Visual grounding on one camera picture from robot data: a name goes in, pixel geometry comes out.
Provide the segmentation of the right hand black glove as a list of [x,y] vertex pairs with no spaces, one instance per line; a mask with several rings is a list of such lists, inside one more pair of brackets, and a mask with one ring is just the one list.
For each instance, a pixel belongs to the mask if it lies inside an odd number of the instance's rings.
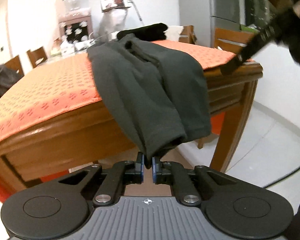
[[280,40],[289,49],[293,60],[300,66],[300,0],[282,16]]

